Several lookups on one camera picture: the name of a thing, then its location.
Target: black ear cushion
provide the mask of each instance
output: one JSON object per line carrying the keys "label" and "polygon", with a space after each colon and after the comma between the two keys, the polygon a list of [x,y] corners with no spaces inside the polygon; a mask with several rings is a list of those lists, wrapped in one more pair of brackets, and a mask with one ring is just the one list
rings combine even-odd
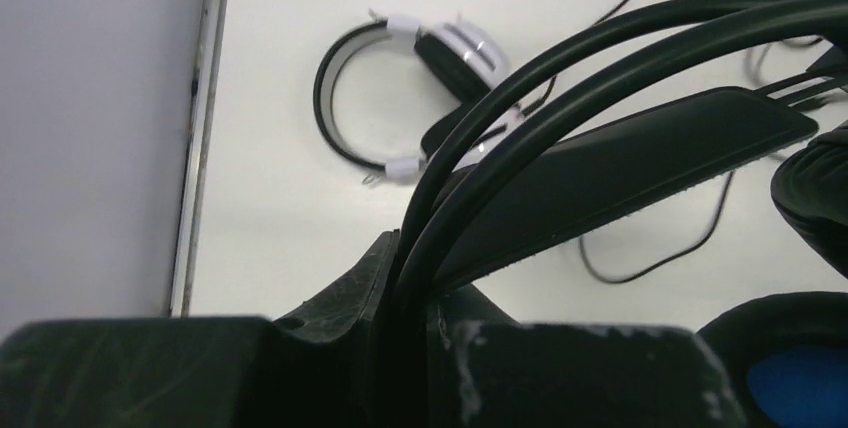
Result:
{"label": "black ear cushion", "polygon": [[459,55],[441,40],[425,34],[415,43],[415,52],[427,68],[460,103],[482,98],[489,86]]}
{"label": "black ear cushion", "polygon": [[465,115],[474,108],[480,99],[459,105],[459,108],[445,115],[435,125],[430,127],[427,133],[424,133],[424,136],[421,138],[421,151],[424,152],[428,160],[442,146],[442,143],[445,142],[450,132],[456,128],[456,125],[465,118]]}
{"label": "black ear cushion", "polygon": [[848,123],[820,135],[775,172],[771,196],[811,248],[848,277]]}
{"label": "black ear cushion", "polygon": [[777,427],[748,389],[748,370],[774,353],[798,345],[848,347],[848,294],[787,293],[737,306],[698,334],[727,369],[750,426]]}

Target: gray wall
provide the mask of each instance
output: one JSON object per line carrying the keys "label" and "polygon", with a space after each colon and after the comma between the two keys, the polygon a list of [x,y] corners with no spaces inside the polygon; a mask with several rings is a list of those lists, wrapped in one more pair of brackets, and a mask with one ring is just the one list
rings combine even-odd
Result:
{"label": "gray wall", "polygon": [[0,0],[0,339],[167,311],[202,0]]}

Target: metal edge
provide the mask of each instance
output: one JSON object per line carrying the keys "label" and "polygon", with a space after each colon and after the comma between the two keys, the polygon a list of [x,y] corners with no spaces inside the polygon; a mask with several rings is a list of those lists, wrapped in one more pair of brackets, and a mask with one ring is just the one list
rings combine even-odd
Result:
{"label": "metal edge", "polygon": [[226,5],[227,0],[203,0],[195,62],[197,91],[191,108],[191,131],[171,287],[171,316],[188,316],[191,303]]}

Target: white table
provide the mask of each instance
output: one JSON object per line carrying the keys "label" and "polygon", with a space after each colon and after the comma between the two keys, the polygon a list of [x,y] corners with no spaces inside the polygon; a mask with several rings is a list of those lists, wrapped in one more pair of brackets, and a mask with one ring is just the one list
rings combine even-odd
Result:
{"label": "white table", "polygon": [[[191,313],[280,316],[348,270],[385,230],[400,226],[412,188],[368,188],[332,153],[312,116],[315,69],[328,46],[368,20],[368,9],[437,23],[460,15],[485,28],[517,67],[592,23],[619,0],[228,0],[217,102],[199,230]],[[635,0],[632,9],[662,0]],[[570,70],[557,93],[659,36],[610,49]],[[775,49],[765,76],[802,71],[819,52]],[[646,90],[589,126],[720,85],[745,84],[741,55]],[[372,50],[351,62],[337,93],[341,129],[371,153],[414,152],[456,103],[413,56]],[[845,106],[818,114],[823,128]],[[714,239],[638,282],[596,283],[574,243],[477,283],[520,320],[647,322],[699,328],[755,297],[846,290],[771,204],[775,164],[741,170]],[[580,183],[575,174],[575,183]],[[720,180],[589,235],[601,269],[624,274],[692,243],[705,229]]]}

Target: white headphones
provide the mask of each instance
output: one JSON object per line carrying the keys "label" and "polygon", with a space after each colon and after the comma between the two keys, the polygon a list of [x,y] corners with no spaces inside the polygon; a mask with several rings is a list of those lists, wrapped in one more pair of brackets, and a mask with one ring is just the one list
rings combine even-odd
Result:
{"label": "white headphones", "polygon": [[[421,140],[422,154],[393,158],[385,162],[368,160],[357,153],[339,133],[333,116],[336,81],[347,61],[363,48],[389,39],[408,40],[424,65],[461,103],[433,125]],[[460,120],[510,72],[504,52],[482,29],[467,22],[442,23],[425,30],[420,21],[404,15],[377,18],[342,36],[324,55],[315,75],[312,104],[315,121],[324,140],[344,159],[389,179],[411,178],[420,173],[427,160],[441,146]],[[513,107],[489,128],[462,158],[456,169],[480,161],[501,142],[524,117]]]}

